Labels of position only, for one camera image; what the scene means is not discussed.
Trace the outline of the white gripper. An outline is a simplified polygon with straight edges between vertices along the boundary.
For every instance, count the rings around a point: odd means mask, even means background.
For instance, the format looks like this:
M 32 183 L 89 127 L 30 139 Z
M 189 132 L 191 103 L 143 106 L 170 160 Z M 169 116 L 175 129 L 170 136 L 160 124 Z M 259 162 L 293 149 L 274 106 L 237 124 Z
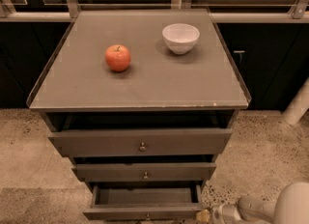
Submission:
M 201 210 L 196 213 L 196 220 L 213 224 L 239 224 L 241 221 L 238 208 L 235 204 L 216 205 L 209 210 Z

